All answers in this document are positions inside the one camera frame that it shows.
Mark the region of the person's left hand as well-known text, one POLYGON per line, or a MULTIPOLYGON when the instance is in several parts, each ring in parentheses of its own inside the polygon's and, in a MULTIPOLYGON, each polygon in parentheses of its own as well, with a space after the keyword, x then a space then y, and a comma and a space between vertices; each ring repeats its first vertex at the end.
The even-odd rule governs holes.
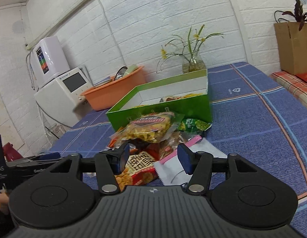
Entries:
POLYGON ((0 211, 3 214, 9 213, 9 195, 6 192, 0 192, 0 211))

